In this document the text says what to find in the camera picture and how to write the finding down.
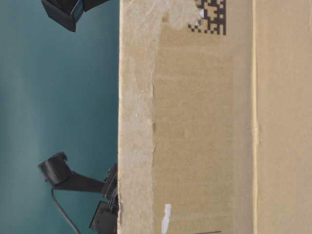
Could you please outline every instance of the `teal background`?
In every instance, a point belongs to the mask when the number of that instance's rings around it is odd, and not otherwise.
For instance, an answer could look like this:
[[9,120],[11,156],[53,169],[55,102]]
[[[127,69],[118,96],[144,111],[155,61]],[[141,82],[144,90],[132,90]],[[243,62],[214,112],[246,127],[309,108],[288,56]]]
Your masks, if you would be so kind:
[[[73,233],[37,168],[57,151],[98,180],[117,161],[118,8],[111,0],[84,13],[71,33],[40,0],[1,0],[0,233]],[[95,233],[99,194],[56,197],[81,233]]]

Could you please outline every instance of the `black object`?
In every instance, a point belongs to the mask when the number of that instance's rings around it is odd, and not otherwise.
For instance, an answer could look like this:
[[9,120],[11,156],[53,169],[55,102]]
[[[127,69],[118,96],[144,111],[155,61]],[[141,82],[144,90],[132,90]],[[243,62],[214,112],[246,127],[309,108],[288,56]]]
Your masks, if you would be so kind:
[[118,192],[117,192],[117,164],[110,170],[105,183],[91,179],[72,171],[66,164],[67,156],[64,152],[56,153],[48,160],[39,164],[45,181],[52,185],[52,199],[58,210],[77,234],[80,234],[73,221],[65,213],[54,196],[54,190],[72,190],[81,192],[101,193],[109,203],[101,201],[92,219],[90,228],[99,234],[117,233]]
[[51,19],[69,31],[76,31],[76,23],[84,11],[101,5],[109,0],[41,0]]
[[49,181],[54,189],[101,193],[104,183],[71,171],[65,161],[67,156],[59,152],[39,164],[45,180]]
[[117,233],[117,214],[109,210],[109,204],[100,201],[94,214],[90,228],[98,233]]

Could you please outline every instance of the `cardboard box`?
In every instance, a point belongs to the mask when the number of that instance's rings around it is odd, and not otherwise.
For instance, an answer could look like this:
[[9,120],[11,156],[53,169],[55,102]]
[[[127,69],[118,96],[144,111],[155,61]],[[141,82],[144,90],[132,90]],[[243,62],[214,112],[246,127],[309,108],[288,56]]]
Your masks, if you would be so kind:
[[120,234],[312,233],[311,4],[121,0]]

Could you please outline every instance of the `black plastic mount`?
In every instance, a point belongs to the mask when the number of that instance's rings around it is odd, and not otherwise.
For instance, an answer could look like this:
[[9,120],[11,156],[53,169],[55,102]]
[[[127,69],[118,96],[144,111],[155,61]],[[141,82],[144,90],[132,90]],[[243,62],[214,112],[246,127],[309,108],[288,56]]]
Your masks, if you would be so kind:
[[99,234],[117,233],[117,214],[109,211],[109,205],[100,201],[93,216],[90,228]]
[[109,0],[84,0],[84,11],[89,11],[92,8],[101,5]]
[[54,189],[101,193],[103,182],[71,171],[66,160],[65,153],[59,152],[39,164],[45,180],[49,181]]
[[104,180],[105,184],[101,193],[105,198],[110,199],[113,195],[115,188],[117,187],[117,164],[115,164],[110,170],[108,177]]
[[109,0],[41,0],[48,17],[71,32],[76,31],[76,23],[84,11],[107,1]]

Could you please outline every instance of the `tape residue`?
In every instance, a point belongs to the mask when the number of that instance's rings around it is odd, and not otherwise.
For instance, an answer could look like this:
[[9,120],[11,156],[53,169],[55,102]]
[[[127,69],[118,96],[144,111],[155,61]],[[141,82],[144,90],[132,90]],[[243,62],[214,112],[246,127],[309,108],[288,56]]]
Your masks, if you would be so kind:
[[166,234],[169,228],[170,216],[171,216],[171,204],[165,205],[164,210],[165,216],[162,219],[161,223],[161,234]]

